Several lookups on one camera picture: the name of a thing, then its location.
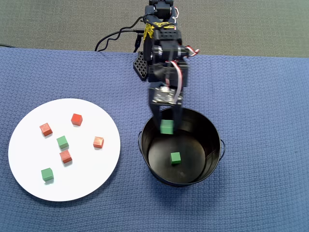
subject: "power cord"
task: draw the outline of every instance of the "power cord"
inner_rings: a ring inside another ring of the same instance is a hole
[[[144,17],[144,16],[139,17],[139,18],[135,21],[135,23],[133,23],[133,25],[132,25],[131,27],[124,27],[124,28],[121,28],[118,32],[115,33],[115,34],[118,33],[118,36],[117,36],[116,38],[109,38],[109,39],[107,40],[107,42],[106,42],[105,48],[103,48],[103,49],[101,49],[101,50],[98,50],[98,46],[99,46],[100,43],[101,43],[102,41],[104,41],[106,38],[105,38],[105,39],[103,38],[102,40],[100,40],[100,41],[98,42],[97,46],[96,46],[95,51],[98,51],[98,52],[104,51],[104,50],[107,48],[107,46],[108,46],[109,40],[115,40],[115,41],[118,40],[119,37],[120,37],[120,34],[123,32],[124,29],[131,29],[131,28],[134,27],[134,26],[139,22],[139,20],[142,19],[143,17]]]
[[[131,27],[124,27],[124,28],[121,28],[119,31],[113,32],[112,34],[109,34],[109,35],[105,36],[103,39],[101,39],[101,40],[97,43],[97,46],[96,46],[96,48],[95,48],[95,51],[96,51],[96,52],[105,51],[106,48],[107,48],[107,46],[108,46],[109,40],[114,40],[114,41],[118,40],[119,37],[120,37],[120,34],[123,33],[123,32],[136,32],[136,33],[138,33],[138,37],[137,37],[137,39],[136,39],[136,41],[135,41],[135,49],[134,49],[134,52],[136,52],[137,49],[140,47],[140,44],[141,44],[141,37],[142,37],[141,34],[144,32],[144,30],[143,30],[143,29],[132,29],[132,28],[139,22],[140,19],[142,19],[142,21],[143,21],[144,23],[148,23],[148,24],[150,24],[151,26],[154,26],[156,29],[159,29],[159,30],[163,29],[163,28],[166,27],[166,26],[174,25],[173,23],[168,23],[168,24],[164,25],[163,27],[159,27],[158,25],[156,25],[156,24],[154,24],[154,23],[151,23],[151,22],[147,21],[146,17],[147,17],[148,15],[153,15],[153,13],[145,14],[144,16],[139,17],[139,18],[135,21],[135,23],[133,23],[133,25],[132,25]],[[118,36],[117,36],[116,38],[109,38],[109,37],[111,37],[111,36],[113,36],[113,35],[116,35],[116,34],[118,34]],[[100,45],[104,40],[106,40],[107,38],[109,38],[109,39],[107,40],[105,47],[104,47],[103,49],[98,50],[99,45]]]
[[[7,45],[7,44],[3,44],[3,43],[0,43],[0,47],[12,47],[12,48],[16,48],[16,47],[14,47],[14,46]]]

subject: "gray carpet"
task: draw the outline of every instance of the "gray carpet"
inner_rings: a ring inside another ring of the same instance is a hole
[[[25,48],[94,50],[130,26],[147,0],[0,0],[0,43]],[[202,54],[309,57],[308,0],[175,0],[184,44]],[[134,50],[135,33],[108,51]]]

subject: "small wooden block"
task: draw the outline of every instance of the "small wooden block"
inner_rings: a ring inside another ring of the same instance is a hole
[[[160,132],[161,134],[173,134],[174,121],[173,120],[161,120]]]
[[[46,168],[44,170],[41,170],[42,178],[44,181],[48,181],[54,178],[53,170],[51,168]]]
[[[83,117],[81,115],[73,114],[71,119],[72,124],[80,126],[82,124]]]
[[[72,157],[69,153],[69,150],[63,151],[60,153],[61,159],[63,163],[67,163],[72,160]]]
[[[52,129],[50,129],[48,123],[41,125],[40,128],[41,128],[41,131],[42,131],[44,136],[47,136],[47,135],[53,133]]]
[[[59,145],[59,147],[60,147],[61,149],[63,149],[63,148],[65,148],[65,147],[69,146],[68,141],[67,141],[67,139],[66,139],[65,136],[62,136],[62,137],[60,137],[60,138],[57,138],[57,142],[58,142],[58,145]]]
[[[95,137],[95,140],[93,142],[93,146],[97,148],[102,148],[104,143],[104,139],[101,137]]]
[[[172,164],[177,164],[181,163],[182,159],[180,158],[180,153],[179,152],[173,152],[170,154],[170,159]]]

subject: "orange cube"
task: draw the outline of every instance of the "orange cube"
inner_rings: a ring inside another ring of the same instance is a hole
[[[104,143],[104,139],[101,137],[95,137],[95,140],[93,142],[93,146],[97,148],[102,148]]]
[[[71,122],[74,125],[80,126],[82,124],[82,121],[83,121],[83,117],[81,115],[73,114]]]
[[[41,125],[40,128],[41,128],[41,131],[42,131],[44,136],[47,136],[47,135],[53,133],[52,129],[50,129],[48,123]]]
[[[70,155],[68,150],[61,152],[60,156],[61,156],[61,159],[62,159],[63,163],[67,163],[67,162],[72,160],[72,157],[71,157],[71,155]]]

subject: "blue tablecloth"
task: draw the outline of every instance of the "blue tablecloth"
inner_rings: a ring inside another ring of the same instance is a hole
[[[151,113],[149,84],[133,70],[135,57],[0,49],[0,231],[308,231],[309,59],[189,59],[184,105],[214,123],[227,150],[208,179],[172,188],[151,175],[137,146]],[[121,153],[98,190],[55,203],[19,186],[8,145],[28,112],[60,98],[107,111],[119,129]]]

